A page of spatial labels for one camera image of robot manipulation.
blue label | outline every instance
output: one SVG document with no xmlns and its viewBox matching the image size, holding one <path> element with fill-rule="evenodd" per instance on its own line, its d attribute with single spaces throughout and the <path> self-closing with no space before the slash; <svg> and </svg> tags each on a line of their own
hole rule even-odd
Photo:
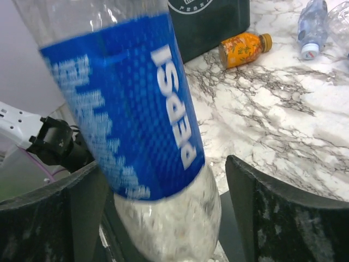
<svg viewBox="0 0 349 262">
<path fill-rule="evenodd" d="M 193 181 L 203 145 L 169 14 L 40 52 L 115 193 L 158 200 Z"/>
</svg>

water bottle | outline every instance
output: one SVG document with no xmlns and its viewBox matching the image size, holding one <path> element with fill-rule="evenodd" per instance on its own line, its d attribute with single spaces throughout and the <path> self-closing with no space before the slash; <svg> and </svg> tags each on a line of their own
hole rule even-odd
<svg viewBox="0 0 349 262">
<path fill-rule="evenodd" d="M 305 60 L 317 57 L 328 37 L 326 28 L 327 3 L 310 0 L 302 10 L 298 21 L 298 44 Z"/>
<path fill-rule="evenodd" d="M 220 198 L 167 0 L 13 2 L 135 246 L 155 262 L 207 261 Z"/>
<path fill-rule="evenodd" d="M 349 2 L 333 8 L 327 16 L 328 32 L 349 58 Z"/>
</svg>

circular logo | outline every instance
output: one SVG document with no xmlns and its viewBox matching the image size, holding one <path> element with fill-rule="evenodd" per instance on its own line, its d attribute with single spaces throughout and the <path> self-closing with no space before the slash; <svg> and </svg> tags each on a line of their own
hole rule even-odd
<svg viewBox="0 0 349 262">
<path fill-rule="evenodd" d="M 196 14 L 211 4 L 213 0 L 169 0 L 169 7 L 183 15 Z"/>
</svg>

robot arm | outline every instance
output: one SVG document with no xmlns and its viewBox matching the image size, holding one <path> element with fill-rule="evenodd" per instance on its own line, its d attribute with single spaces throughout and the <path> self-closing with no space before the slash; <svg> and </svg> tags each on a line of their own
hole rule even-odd
<svg viewBox="0 0 349 262">
<path fill-rule="evenodd" d="M 12 140 L 18 147 L 28 149 L 32 136 L 37 136 L 43 126 L 41 116 L 19 110 L 0 102 L 0 134 Z"/>
<path fill-rule="evenodd" d="M 0 102 L 0 134 L 18 147 L 36 154 L 46 165 L 61 165 L 75 172 L 94 159 L 86 143 L 64 120 L 25 112 Z"/>
</svg>

white marble surface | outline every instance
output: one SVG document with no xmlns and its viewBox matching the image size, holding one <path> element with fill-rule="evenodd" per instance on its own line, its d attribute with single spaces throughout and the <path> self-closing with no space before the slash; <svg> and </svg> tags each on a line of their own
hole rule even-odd
<svg viewBox="0 0 349 262">
<path fill-rule="evenodd" d="M 341 1 L 327 1 L 331 10 Z M 307 0 L 251 1 L 251 29 L 273 48 L 222 71 L 217 49 L 185 65 L 205 152 L 220 193 L 237 157 L 287 183 L 349 201 L 349 67 L 332 40 L 302 61 L 297 21 Z"/>
</svg>

